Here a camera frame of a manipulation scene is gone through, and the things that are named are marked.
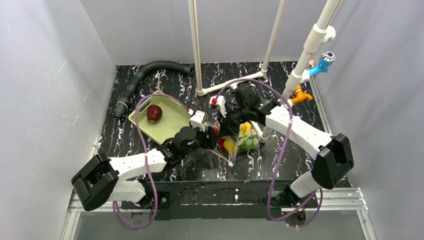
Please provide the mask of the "red fake apple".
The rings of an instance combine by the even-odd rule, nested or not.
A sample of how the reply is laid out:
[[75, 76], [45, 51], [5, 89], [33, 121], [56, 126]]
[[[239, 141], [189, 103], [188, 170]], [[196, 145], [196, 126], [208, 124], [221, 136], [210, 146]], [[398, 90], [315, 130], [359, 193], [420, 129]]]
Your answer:
[[219, 148], [220, 149], [222, 149], [222, 148], [224, 148], [224, 142], [226, 141], [226, 139], [224, 138], [224, 137], [221, 137], [219, 140], [218, 140], [218, 145], [219, 145]]

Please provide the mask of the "clear polka dot zip bag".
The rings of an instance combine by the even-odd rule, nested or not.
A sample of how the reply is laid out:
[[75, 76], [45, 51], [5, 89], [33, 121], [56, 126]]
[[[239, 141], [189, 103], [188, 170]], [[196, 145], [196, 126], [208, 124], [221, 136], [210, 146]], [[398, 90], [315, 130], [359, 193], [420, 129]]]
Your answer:
[[254, 121], [247, 121], [239, 125], [236, 135], [221, 137], [214, 149], [209, 151], [234, 167], [239, 154], [258, 148], [261, 143], [262, 130]]

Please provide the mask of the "pale green plastic basket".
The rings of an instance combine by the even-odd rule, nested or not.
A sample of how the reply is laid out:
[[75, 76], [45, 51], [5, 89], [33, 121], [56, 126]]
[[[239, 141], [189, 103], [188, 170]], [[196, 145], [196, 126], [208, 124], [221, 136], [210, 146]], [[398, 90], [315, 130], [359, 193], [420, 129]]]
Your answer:
[[[156, 95], [144, 101], [138, 111], [129, 114], [129, 120], [136, 124], [138, 119], [140, 130], [161, 145], [165, 140], [174, 137], [181, 128], [188, 127], [191, 115], [175, 99], [164, 96], [164, 93], [159, 90], [154, 93]], [[148, 121], [148, 107], [151, 105], [156, 105], [162, 110], [161, 118], [155, 123]]]

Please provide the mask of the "purple fake sweet potato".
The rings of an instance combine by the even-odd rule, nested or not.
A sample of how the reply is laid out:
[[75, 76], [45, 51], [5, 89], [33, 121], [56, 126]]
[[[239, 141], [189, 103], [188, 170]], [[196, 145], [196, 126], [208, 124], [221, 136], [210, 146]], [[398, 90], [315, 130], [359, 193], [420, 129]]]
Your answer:
[[147, 108], [147, 120], [151, 124], [155, 124], [161, 120], [163, 110], [160, 106], [152, 104]]

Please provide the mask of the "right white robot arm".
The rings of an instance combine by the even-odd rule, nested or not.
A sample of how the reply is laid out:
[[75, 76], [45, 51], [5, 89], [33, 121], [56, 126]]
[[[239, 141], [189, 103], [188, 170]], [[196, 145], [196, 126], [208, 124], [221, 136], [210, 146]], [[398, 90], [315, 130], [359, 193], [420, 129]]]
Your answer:
[[334, 136], [309, 125], [292, 115], [276, 98], [261, 98], [249, 84], [239, 85], [232, 94], [235, 107], [227, 104], [221, 94], [209, 101], [220, 111], [221, 136], [235, 133], [242, 123], [254, 121], [284, 134], [315, 160], [310, 171], [295, 178], [274, 198], [277, 202], [295, 205], [316, 190], [331, 190], [354, 168], [350, 140], [344, 134]]

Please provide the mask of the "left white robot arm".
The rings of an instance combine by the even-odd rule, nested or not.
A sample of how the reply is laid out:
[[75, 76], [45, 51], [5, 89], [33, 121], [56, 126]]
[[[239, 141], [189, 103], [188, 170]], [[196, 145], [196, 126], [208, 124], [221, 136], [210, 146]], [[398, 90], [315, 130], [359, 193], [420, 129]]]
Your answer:
[[146, 153], [126, 157], [107, 157], [104, 152], [94, 155], [71, 179], [82, 207], [93, 211], [106, 202], [141, 203], [154, 190], [135, 178], [147, 173], [160, 173], [180, 165], [182, 160], [198, 149], [214, 149], [219, 130], [208, 126], [185, 126], [174, 137]]

